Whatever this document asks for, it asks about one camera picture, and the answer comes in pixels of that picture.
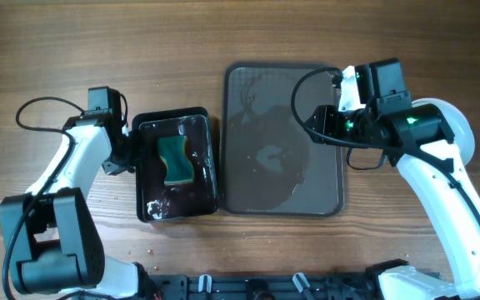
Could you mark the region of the green and yellow sponge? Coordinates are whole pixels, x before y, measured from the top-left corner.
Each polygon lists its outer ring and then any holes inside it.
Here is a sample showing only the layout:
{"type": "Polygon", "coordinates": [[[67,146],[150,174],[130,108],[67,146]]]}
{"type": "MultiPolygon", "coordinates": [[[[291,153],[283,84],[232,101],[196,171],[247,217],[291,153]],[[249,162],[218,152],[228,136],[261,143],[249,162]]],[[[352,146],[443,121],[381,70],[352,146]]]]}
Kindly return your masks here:
{"type": "Polygon", "coordinates": [[[162,137],[157,142],[158,155],[166,168],[165,186],[192,183],[193,165],[186,153],[186,136],[162,137]]]}

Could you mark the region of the white plate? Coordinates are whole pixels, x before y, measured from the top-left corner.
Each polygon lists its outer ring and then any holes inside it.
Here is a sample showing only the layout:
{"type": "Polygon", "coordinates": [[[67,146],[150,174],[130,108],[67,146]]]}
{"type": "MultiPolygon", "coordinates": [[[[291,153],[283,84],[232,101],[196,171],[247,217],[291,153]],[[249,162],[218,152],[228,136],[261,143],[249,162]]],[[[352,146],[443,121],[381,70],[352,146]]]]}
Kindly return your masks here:
{"type": "Polygon", "coordinates": [[[425,97],[412,102],[414,108],[426,104],[433,104],[440,109],[454,133],[454,141],[459,147],[462,163],[467,165],[473,158],[476,143],[473,130],[466,117],[451,103],[442,99],[425,97]]]}

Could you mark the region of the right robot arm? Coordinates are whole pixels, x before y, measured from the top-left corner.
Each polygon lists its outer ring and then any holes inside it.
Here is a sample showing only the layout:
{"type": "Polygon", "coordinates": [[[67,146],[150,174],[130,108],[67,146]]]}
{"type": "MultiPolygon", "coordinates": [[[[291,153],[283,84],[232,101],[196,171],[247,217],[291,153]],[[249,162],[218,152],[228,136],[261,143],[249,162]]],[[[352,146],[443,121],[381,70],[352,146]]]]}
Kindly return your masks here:
{"type": "Polygon", "coordinates": [[[464,115],[435,98],[413,99],[395,58],[325,67],[340,91],[301,121],[315,143],[378,149],[416,194],[447,256],[453,280],[392,260],[367,270],[375,299],[480,299],[480,197],[466,172],[475,142],[464,115]]]}

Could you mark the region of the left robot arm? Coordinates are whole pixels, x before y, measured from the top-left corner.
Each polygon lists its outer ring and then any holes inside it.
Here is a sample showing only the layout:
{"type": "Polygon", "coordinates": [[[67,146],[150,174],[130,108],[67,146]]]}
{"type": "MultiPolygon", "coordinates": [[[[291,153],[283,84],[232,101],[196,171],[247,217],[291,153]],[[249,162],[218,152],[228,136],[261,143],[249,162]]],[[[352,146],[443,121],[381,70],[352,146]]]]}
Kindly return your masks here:
{"type": "Polygon", "coordinates": [[[143,266],[105,254],[86,199],[99,169],[131,172],[127,99],[110,87],[88,91],[87,108],[57,130],[62,143],[23,194],[5,197],[0,225],[6,298],[158,299],[143,266]]]}

